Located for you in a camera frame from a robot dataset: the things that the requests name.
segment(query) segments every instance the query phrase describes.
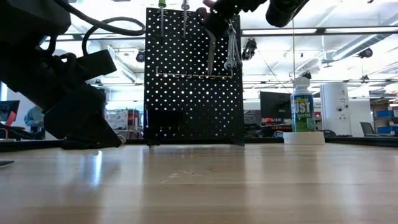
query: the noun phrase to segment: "pegboard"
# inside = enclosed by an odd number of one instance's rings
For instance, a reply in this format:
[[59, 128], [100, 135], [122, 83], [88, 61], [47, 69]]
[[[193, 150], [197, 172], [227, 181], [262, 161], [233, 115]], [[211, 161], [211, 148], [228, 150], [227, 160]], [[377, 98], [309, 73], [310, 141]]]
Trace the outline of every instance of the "pegboard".
[[[228, 36], [216, 42], [214, 70], [209, 77], [210, 38], [197, 14], [188, 12], [184, 39], [182, 13], [165, 9], [161, 39], [160, 11], [147, 8], [144, 139], [243, 139], [242, 71], [234, 70], [231, 75], [224, 69]], [[234, 17], [233, 25], [241, 49], [239, 16]], [[179, 111], [183, 116], [178, 127], [154, 127], [148, 125], [148, 111]]]

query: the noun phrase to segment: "wooden tabletop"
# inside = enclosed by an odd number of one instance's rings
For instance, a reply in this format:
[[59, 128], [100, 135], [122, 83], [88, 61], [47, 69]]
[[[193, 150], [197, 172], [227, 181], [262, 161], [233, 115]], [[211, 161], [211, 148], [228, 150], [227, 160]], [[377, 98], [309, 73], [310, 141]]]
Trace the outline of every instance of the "wooden tabletop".
[[398, 150], [327, 144], [0, 154], [0, 223], [398, 223]]

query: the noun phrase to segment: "black cable wire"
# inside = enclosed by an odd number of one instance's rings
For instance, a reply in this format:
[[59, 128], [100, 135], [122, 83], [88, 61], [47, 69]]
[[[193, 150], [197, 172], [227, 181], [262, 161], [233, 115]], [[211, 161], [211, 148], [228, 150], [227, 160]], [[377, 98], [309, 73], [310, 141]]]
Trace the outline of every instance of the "black cable wire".
[[286, 89], [286, 91], [287, 91], [288, 93], [291, 94], [291, 92], [289, 91], [289, 89], [286, 88], [286, 86], [285, 86], [281, 81], [279, 81], [279, 79], [278, 79], [278, 77], [276, 76], [276, 74], [274, 73], [274, 71], [272, 71], [272, 69], [270, 68], [270, 66], [268, 65], [268, 63], [267, 63], [266, 60], [264, 59], [264, 57], [261, 55], [261, 52], [260, 52], [259, 50], [258, 50], [258, 52], [259, 52], [259, 55], [261, 56], [262, 60], [264, 61], [264, 63], [267, 65], [268, 69], [269, 69], [269, 70], [271, 71], [271, 73], [275, 76], [276, 80]]
[[55, 52], [55, 48], [57, 45], [57, 36], [51, 36], [50, 38], [50, 43], [49, 43], [49, 47], [47, 48], [47, 51], [51, 54], [53, 54]]
[[64, 0], [54, 0], [54, 2], [57, 3], [60, 7], [64, 8], [64, 10], [79, 17], [81, 20], [84, 20], [84, 21], [88, 22], [89, 24], [96, 26], [98, 28], [104, 29], [106, 31], [113, 32], [115, 34], [129, 35], [129, 36], [139, 36], [139, 35], [145, 34], [145, 25], [136, 19], [133, 19], [134, 23], [139, 25], [141, 30], [127, 30], [127, 29], [111, 26], [104, 22], [100, 22], [96, 19], [93, 19], [93, 18], [85, 15], [78, 9], [74, 8], [73, 6], [69, 5], [69, 3], [65, 2]]
[[[116, 22], [116, 21], [128, 21], [128, 22], [133, 22], [133, 23], [136, 23], [136, 24], [141, 23], [137, 19], [133, 19], [133, 18], [130, 18], [130, 17], [114, 17], [114, 18], [110, 18], [110, 19], [105, 19], [105, 20], [101, 21], [101, 23], [107, 25], [110, 22]], [[86, 32], [86, 34], [85, 34], [85, 36], [84, 36], [84, 38], [83, 38], [83, 40], [81, 42], [81, 49], [83, 51], [83, 55], [88, 55], [88, 52], [87, 52], [88, 39], [90, 38], [90, 35], [93, 34], [98, 28], [100, 28], [100, 27], [93, 26], [91, 29], [89, 29]]]

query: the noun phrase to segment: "hanging tool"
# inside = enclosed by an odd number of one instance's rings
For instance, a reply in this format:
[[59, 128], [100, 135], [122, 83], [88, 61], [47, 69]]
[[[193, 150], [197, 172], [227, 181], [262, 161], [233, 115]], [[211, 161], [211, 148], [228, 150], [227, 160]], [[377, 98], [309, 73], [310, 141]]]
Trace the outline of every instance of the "hanging tool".
[[185, 34], [186, 34], [186, 27], [187, 27], [187, 19], [189, 18], [187, 14], [187, 10], [189, 10], [189, 0], [182, 0], [182, 5], [181, 5], [183, 12], [182, 18], [184, 19], [184, 39], [185, 39]]
[[209, 52], [207, 59], [207, 74], [211, 76], [213, 73], [213, 66], [214, 66], [214, 54], [216, 52], [216, 36], [214, 35], [214, 33], [212, 33], [212, 31], [210, 31], [209, 29], [207, 29], [207, 27], [205, 27], [206, 22], [208, 22], [210, 18], [210, 16], [207, 14], [206, 9], [204, 7], [198, 8], [197, 14], [198, 14], [199, 23], [203, 26], [203, 28], [205, 28], [210, 38]]
[[238, 43], [236, 41], [236, 31], [232, 25], [231, 20], [227, 20], [229, 25], [228, 28], [228, 58], [224, 64], [224, 68], [227, 70], [232, 70], [236, 67], [242, 68], [242, 61], [240, 57], [240, 52], [238, 48]]
[[160, 37], [163, 40], [164, 36], [164, 8], [166, 8], [166, 0], [159, 0], [158, 6], [160, 7]]

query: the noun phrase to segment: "dust buster bottle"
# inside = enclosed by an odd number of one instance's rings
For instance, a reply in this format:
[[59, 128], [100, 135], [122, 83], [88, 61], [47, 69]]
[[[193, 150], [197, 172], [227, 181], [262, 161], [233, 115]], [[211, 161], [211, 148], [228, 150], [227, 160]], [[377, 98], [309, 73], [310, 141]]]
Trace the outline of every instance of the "dust buster bottle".
[[310, 80], [305, 77], [295, 79], [295, 91], [292, 94], [293, 132], [315, 132], [313, 95], [307, 88]]

